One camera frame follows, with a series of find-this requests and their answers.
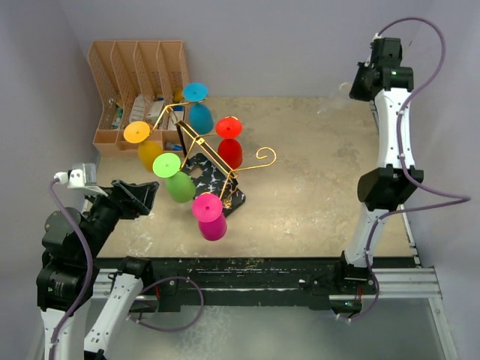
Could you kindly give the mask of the clear glass wine glass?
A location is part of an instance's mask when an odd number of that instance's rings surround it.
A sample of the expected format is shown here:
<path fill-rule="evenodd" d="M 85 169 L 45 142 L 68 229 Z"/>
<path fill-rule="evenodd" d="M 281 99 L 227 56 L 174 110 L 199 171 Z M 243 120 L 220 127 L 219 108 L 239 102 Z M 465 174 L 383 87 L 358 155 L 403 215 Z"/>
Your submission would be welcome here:
<path fill-rule="evenodd" d="M 339 110 L 346 107 L 350 102 L 351 82 L 342 82 L 335 87 L 329 95 L 320 97 L 318 100 L 318 115 L 325 115 L 333 110 Z"/>

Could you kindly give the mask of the red plastic wine glass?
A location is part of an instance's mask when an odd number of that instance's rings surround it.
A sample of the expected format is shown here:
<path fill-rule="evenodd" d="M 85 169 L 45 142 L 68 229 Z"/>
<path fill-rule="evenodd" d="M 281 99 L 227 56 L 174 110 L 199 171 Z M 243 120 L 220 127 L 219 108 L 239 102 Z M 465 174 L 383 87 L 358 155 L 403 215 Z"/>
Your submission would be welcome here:
<path fill-rule="evenodd" d="M 243 161 L 243 150 L 236 137 L 242 132 L 242 123 L 234 116 L 227 116 L 216 124 L 215 131 L 222 139 L 217 153 L 232 169 L 239 168 Z"/>

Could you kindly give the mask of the pink plastic wine glass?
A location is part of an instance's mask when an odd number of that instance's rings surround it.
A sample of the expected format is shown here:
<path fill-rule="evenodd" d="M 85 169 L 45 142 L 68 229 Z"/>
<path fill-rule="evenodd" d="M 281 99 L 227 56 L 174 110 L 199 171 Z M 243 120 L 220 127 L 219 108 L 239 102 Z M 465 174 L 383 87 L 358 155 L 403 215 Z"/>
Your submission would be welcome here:
<path fill-rule="evenodd" d="M 204 239 L 215 242 L 224 237 L 227 222 L 223 214 L 223 203 L 218 196 L 213 193 L 199 195 L 193 201 L 192 213 Z"/>

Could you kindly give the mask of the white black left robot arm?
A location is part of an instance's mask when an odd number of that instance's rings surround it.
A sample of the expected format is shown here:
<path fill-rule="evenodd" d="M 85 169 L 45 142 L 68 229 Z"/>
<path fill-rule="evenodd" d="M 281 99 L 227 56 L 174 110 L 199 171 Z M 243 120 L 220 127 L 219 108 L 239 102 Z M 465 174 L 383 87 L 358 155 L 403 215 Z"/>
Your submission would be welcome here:
<path fill-rule="evenodd" d="M 159 184 L 115 180 L 109 187 L 84 187 L 88 211 L 57 205 L 44 224 L 37 306 L 45 333 L 45 359 L 108 359 L 109 348 L 139 294 L 155 283 L 152 262 L 125 257 L 112 275 L 109 297 L 90 330 L 86 317 L 100 269 L 95 259 L 121 220 L 149 215 Z"/>

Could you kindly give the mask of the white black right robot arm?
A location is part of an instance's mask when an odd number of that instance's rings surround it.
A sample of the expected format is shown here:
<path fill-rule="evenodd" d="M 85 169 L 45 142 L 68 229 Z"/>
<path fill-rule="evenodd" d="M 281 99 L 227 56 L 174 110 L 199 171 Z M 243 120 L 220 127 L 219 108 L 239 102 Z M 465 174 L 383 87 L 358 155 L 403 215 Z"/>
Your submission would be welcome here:
<path fill-rule="evenodd" d="M 358 63 L 349 91 L 350 99 L 369 103 L 379 151 L 375 168 L 358 180 L 360 215 L 333 277 L 334 287 L 341 293 L 374 283 L 371 266 L 387 216 L 397 211 L 424 179 L 410 146 L 408 97 L 414 89 L 413 69 L 402 66 L 402 58 L 400 39 L 376 36 L 369 57 Z"/>

